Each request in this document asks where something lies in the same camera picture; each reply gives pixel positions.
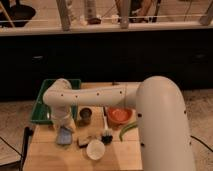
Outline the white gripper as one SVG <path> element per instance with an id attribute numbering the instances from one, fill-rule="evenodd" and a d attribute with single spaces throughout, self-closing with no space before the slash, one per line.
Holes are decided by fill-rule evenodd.
<path id="1" fill-rule="evenodd" d="M 51 107 L 51 121 L 56 131 L 59 131 L 61 127 L 65 127 L 71 132 L 76 131 L 70 107 Z"/>

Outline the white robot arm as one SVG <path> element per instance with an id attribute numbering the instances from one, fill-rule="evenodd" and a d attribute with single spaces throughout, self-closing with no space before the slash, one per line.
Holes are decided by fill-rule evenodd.
<path id="1" fill-rule="evenodd" d="M 86 89 L 67 88 L 58 79 L 45 91 L 43 101 L 53 110 L 71 105 L 133 109 L 144 171 L 196 171 L 183 95 L 164 76 Z"/>

